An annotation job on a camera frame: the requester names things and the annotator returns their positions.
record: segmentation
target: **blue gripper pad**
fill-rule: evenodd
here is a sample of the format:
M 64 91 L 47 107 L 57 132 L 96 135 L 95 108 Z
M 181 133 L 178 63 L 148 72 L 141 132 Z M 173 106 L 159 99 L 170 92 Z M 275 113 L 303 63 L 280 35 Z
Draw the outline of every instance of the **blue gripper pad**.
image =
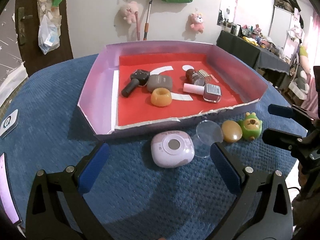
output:
M 210 156 L 230 193 L 239 194 L 242 184 L 241 177 L 216 143 L 211 145 Z
M 86 164 L 78 178 L 78 192 L 81 195 L 86 194 L 91 190 L 100 171 L 107 162 L 109 155 L 110 148 L 108 144 L 103 143 L 91 160 Z
M 271 104 L 270 106 L 268 106 L 268 112 L 269 114 L 285 117 L 288 119 L 294 117 L 293 109 L 287 106 L 278 106 Z

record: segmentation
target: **brown egg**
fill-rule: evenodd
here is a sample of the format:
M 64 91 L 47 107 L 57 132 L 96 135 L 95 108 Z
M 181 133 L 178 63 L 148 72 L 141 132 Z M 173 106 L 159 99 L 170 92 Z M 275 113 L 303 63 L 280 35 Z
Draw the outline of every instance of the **brown egg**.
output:
M 242 129 L 235 121 L 227 120 L 222 126 L 223 140 L 228 143 L 234 143 L 241 139 Z

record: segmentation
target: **mop handle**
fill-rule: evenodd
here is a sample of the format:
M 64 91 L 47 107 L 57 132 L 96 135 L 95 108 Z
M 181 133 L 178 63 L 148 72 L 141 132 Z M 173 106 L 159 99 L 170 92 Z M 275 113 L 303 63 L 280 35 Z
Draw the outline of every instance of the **mop handle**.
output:
M 136 22 L 137 22 L 137 38 L 138 38 L 138 41 L 140 41 L 140 28 L 139 28 L 139 22 L 138 22 L 138 12 L 135 12 L 134 15 L 136 16 Z
M 147 35 L 148 35 L 148 30 L 149 30 L 149 17 L 150 17 L 150 10 L 151 10 L 152 1 L 153 0 L 149 1 L 149 9 L 148 9 L 148 14 L 147 14 L 147 21 L 146 21 L 146 25 L 144 26 L 144 37 L 143 37 L 144 41 L 147 40 Z

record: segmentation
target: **blue rug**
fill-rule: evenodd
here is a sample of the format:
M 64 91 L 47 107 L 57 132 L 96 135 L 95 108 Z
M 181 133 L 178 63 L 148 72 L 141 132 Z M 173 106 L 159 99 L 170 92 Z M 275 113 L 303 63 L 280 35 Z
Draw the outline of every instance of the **blue rug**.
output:
M 76 106 L 96 57 L 70 60 L 35 73 L 8 109 L 8 114 L 19 109 L 20 120 L 0 140 L 0 151 L 7 154 L 9 180 L 23 222 L 36 172 L 59 172 L 76 165 L 97 142 Z M 264 129 L 272 127 L 306 135 L 293 120 L 269 115 L 267 107 L 271 103 L 288 105 L 269 86 L 255 111 L 263 120 Z M 241 114 L 233 120 L 243 117 Z M 183 130 L 190 135 L 195 133 L 195 127 Z M 210 158 L 195 157 L 190 164 L 176 169 L 157 167 L 150 152 L 153 136 L 109 142 L 111 156 L 91 192 L 84 197 L 116 240 L 203 240 L 235 196 L 228 192 Z M 296 161 L 289 151 L 265 145 L 261 138 L 225 146 L 243 164 L 261 171 L 279 169 L 287 176 Z

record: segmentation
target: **phone screen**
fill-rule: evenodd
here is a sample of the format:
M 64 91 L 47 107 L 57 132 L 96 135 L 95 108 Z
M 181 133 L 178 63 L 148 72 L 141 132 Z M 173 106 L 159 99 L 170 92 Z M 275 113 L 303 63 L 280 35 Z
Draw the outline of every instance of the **phone screen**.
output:
M 13 198 L 11 197 L 10 185 L 5 166 L 5 153 L 0 157 L 0 200 L 3 208 L 13 224 L 20 224 L 21 220 L 15 208 Z

